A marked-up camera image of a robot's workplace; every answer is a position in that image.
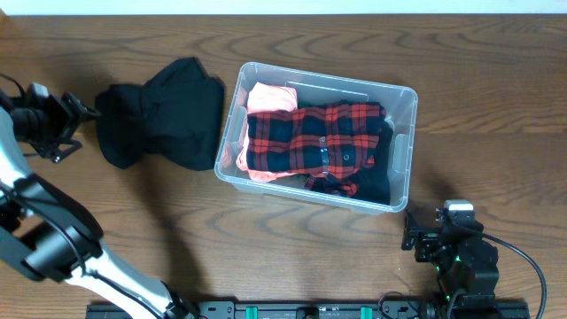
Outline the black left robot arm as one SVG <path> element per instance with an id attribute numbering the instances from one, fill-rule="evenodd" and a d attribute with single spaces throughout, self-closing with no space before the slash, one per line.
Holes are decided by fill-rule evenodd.
<path id="1" fill-rule="evenodd" d="M 52 161 L 81 144 L 72 135 L 98 117 L 77 97 L 1 97 L 1 258 L 21 275 L 76 285 L 112 302 L 132 318 L 196 318 L 198 307 L 113 253 L 81 204 L 34 173 L 19 147 L 31 144 Z"/>

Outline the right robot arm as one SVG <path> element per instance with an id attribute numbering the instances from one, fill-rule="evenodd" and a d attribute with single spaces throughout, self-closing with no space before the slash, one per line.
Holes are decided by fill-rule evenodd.
<path id="1" fill-rule="evenodd" d="M 439 227 L 420 226 L 406 212 L 401 249 L 414 250 L 417 262 L 435 266 L 447 311 L 494 311 L 499 255 L 498 249 L 482 238 L 483 224 L 476 221 L 471 208 L 440 208 L 437 220 Z"/>

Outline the black garment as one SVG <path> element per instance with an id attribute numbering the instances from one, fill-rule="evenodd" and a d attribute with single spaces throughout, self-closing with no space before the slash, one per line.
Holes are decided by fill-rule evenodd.
<path id="1" fill-rule="evenodd" d="M 214 167 L 224 85 L 196 58 L 179 58 L 143 85 L 112 84 L 95 98 L 105 159 L 126 169 L 158 154 L 189 170 Z"/>

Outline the pink printed t-shirt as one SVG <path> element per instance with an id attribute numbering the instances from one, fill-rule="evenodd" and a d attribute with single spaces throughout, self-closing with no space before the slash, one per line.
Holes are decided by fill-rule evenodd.
<path id="1" fill-rule="evenodd" d="M 298 109 L 297 91 L 294 88 L 272 86 L 257 82 L 249 92 L 246 108 L 249 114 L 275 111 L 295 111 Z M 248 173 L 251 180 L 260 183 L 269 183 L 278 178 L 293 175 L 293 173 L 273 173 L 269 171 L 250 169 L 246 159 L 248 146 L 249 137 L 248 133 L 245 133 L 243 150 L 239 153 L 236 159 L 236 164 L 240 170 Z"/>

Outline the dark teal garment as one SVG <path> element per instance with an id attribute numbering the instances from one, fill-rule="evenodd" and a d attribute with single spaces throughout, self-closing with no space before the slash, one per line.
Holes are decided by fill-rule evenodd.
<path id="1" fill-rule="evenodd" d="M 388 164 L 392 136 L 392 128 L 387 122 L 384 122 L 380 129 L 379 141 L 374 154 L 375 164 L 359 171 L 353 178 L 358 185 L 358 190 L 353 195 L 354 199 L 390 205 L 391 187 L 388 177 Z"/>

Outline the red plaid flannel shirt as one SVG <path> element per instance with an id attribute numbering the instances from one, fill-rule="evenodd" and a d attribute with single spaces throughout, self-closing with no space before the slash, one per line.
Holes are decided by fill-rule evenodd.
<path id="1" fill-rule="evenodd" d="M 246 167 L 261 173 L 305 175 L 309 191 L 353 197 L 377 167 L 385 118 L 386 110 L 378 102 L 346 100 L 250 113 Z"/>

